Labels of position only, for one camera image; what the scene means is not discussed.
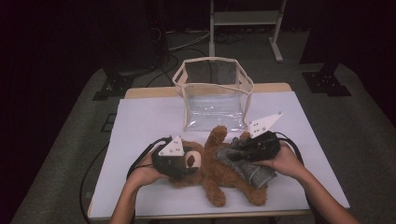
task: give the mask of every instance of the table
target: table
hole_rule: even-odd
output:
[[[215,26],[221,25],[264,25],[274,24],[274,36],[269,37],[270,45],[278,63],[283,62],[277,46],[277,37],[285,13],[287,0],[282,0],[279,10],[267,11],[225,11],[216,12],[214,0],[210,1],[210,40],[209,56],[215,57]]]
[[[282,119],[271,130],[285,133],[290,137],[299,146],[305,166],[341,205],[349,207],[347,198],[290,86],[286,83],[266,83],[255,84],[254,87],[247,117],[255,119],[254,117],[260,116],[261,113],[268,114],[274,109],[282,110],[284,112]],[[198,143],[205,141],[208,133],[182,132],[183,108],[183,100],[177,96],[174,88],[127,91],[125,99],[120,101],[110,145],[92,197],[88,212],[90,218],[111,216],[125,181],[126,172],[134,161],[132,158],[137,158],[148,144],[167,136],[167,133],[173,136],[181,134],[186,140],[194,140]],[[162,124],[166,122],[171,122],[171,125],[168,124],[164,128]],[[294,131],[290,127],[297,127],[298,130]],[[226,140],[230,141],[239,134],[229,133]],[[297,181],[278,175],[268,184],[267,203],[264,206],[248,204],[244,195],[237,189],[225,188],[223,191],[227,197],[227,204],[217,208],[206,199],[201,186],[174,189],[166,179],[163,179],[139,191],[136,217],[273,217],[310,214],[304,190]],[[186,206],[186,198],[189,199],[188,206]]]

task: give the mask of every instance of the floor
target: floor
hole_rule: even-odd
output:
[[[303,72],[321,64],[299,64],[308,32],[281,32],[277,63],[268,43],[271,33],[237,34],[235,42],[216,45],[217,56],[235,58],[254,82],[287,82],[296,92],[304,112],[361,223],[393,223],[396,219],[396,132],[390,121],[361,85],[359,77],[339,65],[335,75],[351,96],[313,94]],[[169,44],[187,43],[196,34],[171,34]],[[133,87],[169,86],[183,60],[207,55],[207,42],[173,52],[170,61],[151,74],[138,77]],[[46,162],[12,223],[83,223],[106,155],[111,121],[121,97],[93,101],[106,81],[103,70],[92,74],[64,124]],[[107,223],[106,220],[90,220]],[[149,223],[140,219],[136,223]],[[161,223],[212,223],[210,219],[162,220]],[[268,223],[267,218],[221,218],[218,224]],[[311,216],[276,217],[276,223],[314,223]]]

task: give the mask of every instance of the stuffed animal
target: stuffed animal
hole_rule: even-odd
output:
[[[250,203],[254,205],[265,204],[266,184],[260,188],[256,188],[249,184],[233,168],[216,159],[217,150],[230,145],[224,143],[226,135],[227,128],[217,126],[208,136],[205,148],[195,142],[183,141],[183,147],[190,147],[191,150],[201,154],[201,167],[197,172],[187,175],[182,179],[170,178],[170,182],[177,188],[202,185],[207,199],[216,207],[222,207],[226,204],[226,196],[220,187],[237,188],[246,195]],[[246,139],[248,137],[248,133],[242,133],[240,139]]]

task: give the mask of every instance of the human hand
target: human hand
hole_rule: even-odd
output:
[[[158,179],[168,177],[158,172],[152,166],[151,154],[152,151],[137,164],[136,168],[129,175],[126,185],[134,185],[136,188],[140,188],[150,185]]]
[[[252,164],[265,165],[273,168],[282,175],[288,175],[297,178],[307,171],[296,155],[285,142],[280,142],[280,150],[276,157],[268,161],[255,161]]]

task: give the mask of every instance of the clear plastic bag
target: clear plastic bag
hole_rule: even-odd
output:
[[[217,125],[231,132],[247,128],[253,82],[237,60],[186,60],[173,81],[185,102],[184,131],[211,131]]]

